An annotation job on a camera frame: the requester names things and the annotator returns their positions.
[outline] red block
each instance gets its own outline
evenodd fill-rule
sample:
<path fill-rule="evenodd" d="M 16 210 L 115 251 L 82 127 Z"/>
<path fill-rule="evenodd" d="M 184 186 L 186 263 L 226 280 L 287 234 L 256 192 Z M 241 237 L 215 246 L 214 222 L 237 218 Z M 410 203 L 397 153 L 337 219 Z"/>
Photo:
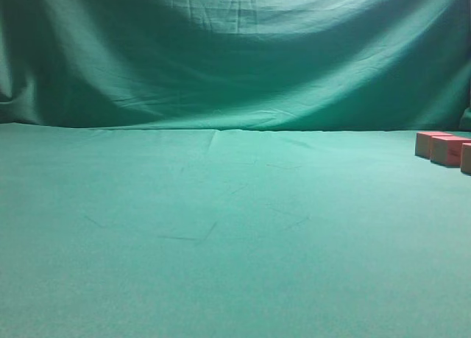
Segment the red block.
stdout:
<path fill-rule="evenodd" d="M 452 137 L 453 135 L 445 132 L 418 132 L 415 141 L 415 155 L 420 156 L 422 158 L 430 159 L 433 136 Z"/>
<path fill-rule="evenodd" d="M 468 143 L 461 149 L 461 172 L 471 175 L 471 144 Z"/>
<path fill-rule="evenodd" d="M 449 167 L 460 167 L 461 148 L 465 143 L 471 143 L 471 139 L 455 136 L 432 137 L 430 160 Z"/>

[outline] cube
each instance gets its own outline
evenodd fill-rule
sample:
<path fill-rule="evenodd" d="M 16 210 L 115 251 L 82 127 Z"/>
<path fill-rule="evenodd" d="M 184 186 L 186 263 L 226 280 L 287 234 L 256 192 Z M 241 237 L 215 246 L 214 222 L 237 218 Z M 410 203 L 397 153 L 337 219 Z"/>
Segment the cube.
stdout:
<path fill-rule="evenodd" d="M 433 136 L 453 136 L 445 132 L 418 132 L 415 141 L 415 155 L 430 159 Z"/>
<path fill-rule="evenodd" d="M 461 149 L 461 172 L 471 175 L 471 144 L 465 143 Z"/>
<path fill-rule="evenodd" d="M 460 167 L 461 148 L 465 143 L 471 143 L 471 139 L 455 136 L 433 136 L 430 160 L 448 167 Z"/>

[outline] green tablecloth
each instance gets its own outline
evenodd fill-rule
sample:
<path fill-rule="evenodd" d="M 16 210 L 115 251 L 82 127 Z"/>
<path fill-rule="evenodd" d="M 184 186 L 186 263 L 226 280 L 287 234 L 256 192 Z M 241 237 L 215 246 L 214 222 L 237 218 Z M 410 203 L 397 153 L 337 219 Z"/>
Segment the green tablecloth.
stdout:
<path fill-rule="evenodd" d="M 471 177 L 414 136 L 0 125 L 0 337 L 469 338 Z"/>

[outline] pink block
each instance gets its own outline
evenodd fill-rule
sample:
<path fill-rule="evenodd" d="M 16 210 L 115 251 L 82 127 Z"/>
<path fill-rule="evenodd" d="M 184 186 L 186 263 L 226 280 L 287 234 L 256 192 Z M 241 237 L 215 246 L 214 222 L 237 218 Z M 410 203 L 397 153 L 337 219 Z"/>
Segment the pink block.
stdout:
<path fill-rule="evenodd" d="M 418 132 L 415 142 L 415 155 L 430 159 L 433 136 L 453 136 L 445 132 Z"/>
<path fill-rule="evenodd" d="M 460 167 L 461 148 L 465 143 L 471 143 L 471 139 L 455 136 L 432 136 L 430 160 L 449 167 Z"/>

